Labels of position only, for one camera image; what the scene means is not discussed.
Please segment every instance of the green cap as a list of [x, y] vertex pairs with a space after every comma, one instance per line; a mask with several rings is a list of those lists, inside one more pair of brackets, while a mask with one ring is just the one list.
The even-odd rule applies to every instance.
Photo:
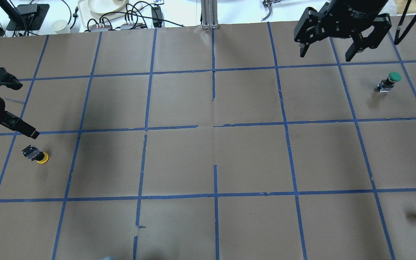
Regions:
[[388, 77], [393, 82], [401, 81], [401, 74], [399, 74], [395, 71], [391, 72]]

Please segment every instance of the white bowl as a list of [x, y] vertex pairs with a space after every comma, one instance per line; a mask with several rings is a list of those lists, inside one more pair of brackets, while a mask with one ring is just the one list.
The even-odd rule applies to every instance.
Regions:
[[89, 9], [98, 14], [120, 10], [125, 4], [125, 0], [88, 0]]

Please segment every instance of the metal post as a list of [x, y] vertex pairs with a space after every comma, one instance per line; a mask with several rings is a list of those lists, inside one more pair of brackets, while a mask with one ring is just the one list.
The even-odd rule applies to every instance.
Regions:
[[201, 27], [203, 29], [217, 29], [218, 0], [201, 0]]

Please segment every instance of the grid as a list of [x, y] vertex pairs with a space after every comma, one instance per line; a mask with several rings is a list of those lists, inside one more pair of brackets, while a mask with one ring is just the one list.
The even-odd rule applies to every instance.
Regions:
[[[88, 79], [87, 89], [86, 89], [86, 95], [84, 97], [84, 104], [82, 107], [81, 112], [81, 120], [79, 123], [78, 130], [57, 130], [57, 131], [40, 131], [41, 135], [51, 135], [51, 134], [77, 134], [77, 140], [76, 145], [73, 152], [73, 158], [71, 160], [71, 168], [70, 168], [70, 174], [68, 177], [67, 185], [65, 188], [65, 194], [62, 198], [37, 198], [37, 199], [0, 199], [0, 203], [9, 203], [9, 202], [62, 202], [61, 207], [61, 214], [58, 221], [57, 231], [56, 231], [56, 237], [55, 242], [53, 245], [53, 253], [52, 253], [52, 259], [56, 258], [56, 252], [57, 252], [57, 246], [61, 234], [62, 229], [62, 221], [64, 219], [64, 213], [66, 209], [66, 205], [68, 202], [73, 201], [123, 201], [123, 200], [133, 200], [137, 202], [137, 209], [136, 209], [136, 216], [135, 216], [135, 224], [138, 227], [140, 226], [140, 211], [141, 211], [141, 204], [143, 200], [162, 200], [162, 199], [188, 199], [188, 198], [214, 198], [214, 213], [215, 213], [215, 256], [216, 259], [221, 259], [221, 253], [220, 253], [220, 220], [218, 215], [218, 198], [222, 197], [243, 197], [243, 196], [294, 196], [295, 198], [295, 206], [296, 206], [296, 213], [297, 213], [297, 221], [298, 221], [298, 228], [299, 228], [299, 237], [300, 242], [302, 246], [302, 255], [304, 259], [308, 259], [307, 255], [307, 247], [306, 247], [306, 233], [303, 229], [303, 221], [302, 221], [302, 211], [300, 207], [300, 196], [301, 195], [319, 195], [319, 194], [373, 194], [375, 197], [376, 206], [378, 209], [378, 214], [380, 216], [381, 224], [383, 227], [383, 232], [386, 239], [386, 244], [389, 250], [389, 255], [391, 259], [395, 259], [395, 253], [393, 250], [393, 246], [391, 245], [391, 239], [388, 232], [388, 227], [386, 226], [385, 217], [383, 215], [383, 209], [382, 205], [380, 203], [380, 199], [378, 197], [379, 194], [383, 193], [390, 193], [390, 192], [409, 192], [409, 191], [416, 191], [416, 188], [383, 188], [383, 189], [377, 189], [375, 185], [375, 181], [373, 180], [371, 165], [369, 162], [369, 158], [365, 149], [363, 135], [361, 133], [359, 123], [360, 122], [382, 122], [382, 121], [415, 121], [416, 117], [393, 117], [393, 118], [357, 118], [355, 109], [352, 104], [350, 91], [348, 90], [348, 86], [345, 80], [345, 75], [343, 73], [343, 67], [346, 66], [357, 66], [357, 65], [376, 65], [376, 64], [400, 64], [403, 73], [406, 75], [407, 81], [409, 83], [409, 86], [411, 88], [411, 91], [413, 92], [415, 99], [416, 99], [416, 89], [414, 87], [414, 84], [412, 80], [409, 77], [408, 70], [405, 67], [405, 64], [416, 64], [416, 60], [410, 60], [410, 61], [403, 61], [401, 58], [401, 55], [399, 54], [399, 51], [396, 46], [393, 45], [393, 48], [396, 52], [396, 55], [398, 57], [398, 61], [379, 61], [379, 62], [354, 62], [351, 64], [343, 64], [340, 63], [339, 57], [337, 54], [337, 48], [335, 47], [335, 43], [333, 39], [330, 39], [331, 47], [333, 50], [333, 54], [335, 56], [336, 63], [334, 64], [309, 64], [309, 65], [289, 65], [289, 66], [279, 66], [277, 61], [277, 54], [276, 54], [276, 47], [274, 45], [274, 38], [273, 33], [271, 30], [271, 24], [267, 23], [268, 28], [268, 35], [270, 38], [270, 46], [273, 53], [274, 58], [274, 66], [258, 66], [258, 67], [248, 67], [248, 68], [224, 68], [224, 69], [217, 69], [215, 66], [215, 35], [217, 33], [216, 30], [212, 31], [212, 37], [211, 37], [211, 47], [212, 47], [212, 68], [211, 69], [199, 69], [199, 70], [180, 70], [180, 71], [154, 71], [154, 59], [155, 59], [155, 46], [157, 42], [157, 33], [160, 29], [155, 29], [153, 33], [153, 42], [152, 42], [152, 54], [151, 54], [151, 62], [150, 62], [150, 71], [143, 72], [143, 73], [121, 73], [121, 74], [100, 74], [96, 75], [94, 74], [96, 62], [98, 59], [98, 53], [99, 53], [99, 47], [101, 45], [101, 40], [103, 37], [103, 33], [99, 33], [99, 38], [97, 40], [97, 46], [95, 49], [94, 54], [94, 62], [92, 64], [92, 70], [90, 75], [80, 75], [80, 76], [61, 76], [61, 77], [37, 77], [38, 69], [40, 67], [40, 64], [43, 60], [43, 55], [46, 49], [46, 46], [49, 41], [49, 36], [46, 36], [46, 39], [44, 41], [43, 49], [41, 51], [41, 55], [38, 60], [38, 64], [36, 66], [35, 73], [32, 78], [26, 78], [21, 79], [21, 81], [31, 81], [30, 87], [28, 89], [28, 94], [26, 96], [21, 115], [20, 117], [23, 118], [23, 115], [25, 113], [26, 105], [28, 103], [30, 93], [33, 89], [33, 85], [36, 81], [49, 81], [53, 79], [77, 79], [77, 78], [85, 78]], [[393, 37], [391, 34], [389, 34], [389, 38], [391, 40], [391, 43], [393, 44]], [[341, 81], [344, 86], [345, 95], [347, 97], [347, 102], [350, 107], [350, 111], [352, 114], [352, 119], [347, 120], [315, 120], [315, 121], [289, 121], [287, 120], [287, 114], [286, 109], [284, 106], [284, 98], [282, 96], [282, 84], [281, 84], [281, 76], [280, 76], [280, 69], [291, 69], [291, 68], [312, 68], [312, 67], [323, 67], [323, 66], [333, 66], [337, 67], [338, 71], [340, 73]], [[216, 99], [216, 72], [222, 72], [222, 71], [243, 71], [243, 70], [268, 70], [268, 69], [274, 69], [276, 73], [276, 84], [278, 87], [278, 95], [279, 95], [279, 101], [280, 101], [280, 107], [282, 111], [282, 121], [279, 122], [258, 122], [258, 123], [227, 123], [224, 125], [213, 125], [213, 128], [225, 128], [225, 127], [246, 127], [246, 126], [269, 126], [269, 125], [282, 125], [285, 129], [285, 141], [287, 145], [287, 152], [289, 157], [289, 164], [290, 164], [290, 170], [291, 170], [291, 177], [292, 177], [292, 189], [293, 191], [283, 191], [283, 192], [230, 192], [230, 193], [221, 193], [218, 192], [218, 169], [217, 165], [213, 166], [213, 179], [214, 179], [214, 193], [207, 193], [207, 194], [183, 194], [183, 195], [151, 195], [146, 196], [142, 194], [143, 189], [143, 183], [145, 179], [145, 160], [146, 160], [146, 147], [147, 147], [147, 139], [148, 135], [147, 132], [154, 131], [154, 130], [177, 130], [177, 129], [194, 129], [199, 128], [199, 125], [180, 125], [180, 126], [163, 126], [163, 127], [149, 127], [149, 111], [150, 111], [150, 103], [151, 103], [151, 93], [152, 93], [152, 77], [156, 74], [185, 74], [185, 73], [203, 73], [203, 72], [212, 72], [212, 93], [213, 93], [213, 100]], [[116, 77], [116, 76], [137, 76], [137, 75], [148, 75], [149, 81], [148, 81], [148, 90], [147, 90], [147, 105], [146, 105], [146, 111], [145, 111], [145, 126], [141, 128], [118, 128], [118, 129], [83, 129], [83, 123], [85, 119], [86, 114], [86, 107], [88, 104], [88, 97], [91, 89], [91, 83], [94, 78], [98, 77]], [[365, 161], [365, 165], [367, 167], [368, 175], [371, 182], [371, 189], [359, 189], [359, 190], [322, 190], [322, 191], [315, 191], [315, 190], [309, 190], [309, 191], [300, 191], [298, 189], [297, 185], [297, 177], [295, 175], [295, 167], [294, 167], [294, 156], [293, 156], [293, 146], [291, 145], [291, 138], [289, 135], [289, 126], [290, 125], [304, 125], [304, 124], [339, 124], [339, 123], [353, 123], [354, 127], [357, 131], [357, 137], [360, 143], [361, 150], [363, 152], [363, 158]], [[99, 132], [127, 132], [127, 131], [144, 131], [146, 134], [144, 135], [143, 145], [142, 145], [142, 162], [140, 167], [140, 180], [139, 180], [139, 191], [137, 196], [103, 196], [103, 197], [77, 197], [72, 198], [69, 196], [69, 190], [70, 190], [70, 184], [72, 180], [72, 173], [74, 171], [74, 166], [76, 162], [76, 157], [79, 150], [79, 144], [81, 140], [81, 135], [83, 133], [99, 133]], [[12, 136], [12, 142], [10, 143], [9, 151], [7, 152], [7, 156], [5, 159], [5, 163], [2, 169], [2, 173], [0, 175], [0, 186], [3, 181], [6, 166], [9, 162], [10, 154], [13, 150], [14, 143], [16, 141], [16, 136], [20, 135], [19, 133], [0, 133], [0, 136]], [[137, 236], [134, 237], [134, 259], [137, 258], [137, 245], [139, 242], [139, 238]]]

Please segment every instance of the white cup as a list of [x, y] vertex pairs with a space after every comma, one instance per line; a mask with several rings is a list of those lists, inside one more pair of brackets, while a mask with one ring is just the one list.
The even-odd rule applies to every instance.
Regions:
[[68, 27], [66, 20], [57, 20], [53, 22], [51, 29], [53, 29], [57, 34], [71, 33], [70, 27]]

